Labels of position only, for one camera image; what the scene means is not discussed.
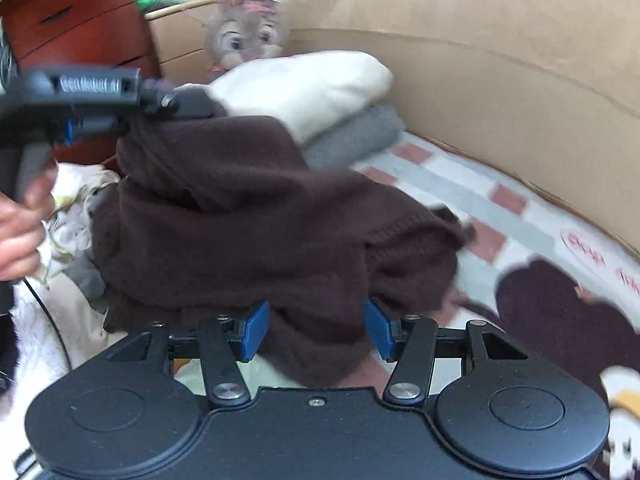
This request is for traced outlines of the person's left hand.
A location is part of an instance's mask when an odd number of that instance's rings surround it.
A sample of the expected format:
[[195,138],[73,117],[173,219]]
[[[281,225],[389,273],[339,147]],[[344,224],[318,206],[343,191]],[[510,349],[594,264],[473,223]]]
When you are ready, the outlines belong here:
[[14,202],[1,195],[0,272],[1,281],[10,282],[34,274],[40,266],[38,247],[43,242],[43,222],[54,209],[51,195],[58,164],[51,158],[27,188],[24,200]]

